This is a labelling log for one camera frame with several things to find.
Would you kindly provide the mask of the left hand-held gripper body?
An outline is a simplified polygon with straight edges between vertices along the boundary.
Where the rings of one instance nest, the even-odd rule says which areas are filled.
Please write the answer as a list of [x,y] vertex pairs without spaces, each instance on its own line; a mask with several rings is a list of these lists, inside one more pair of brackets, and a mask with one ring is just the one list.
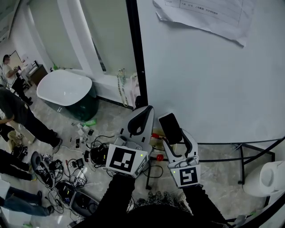
[[109,145],[106,168],[128,177],[137,178],[149,161],[152,146],[150,134],[120,134]]

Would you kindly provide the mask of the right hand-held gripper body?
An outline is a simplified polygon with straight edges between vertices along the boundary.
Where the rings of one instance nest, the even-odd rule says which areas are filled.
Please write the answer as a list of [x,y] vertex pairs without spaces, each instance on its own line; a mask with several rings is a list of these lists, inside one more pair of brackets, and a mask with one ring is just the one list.
[[200,184],[201,167],[197,155],[172,162],[168,164],[168,168],[177,188],[185,188]]

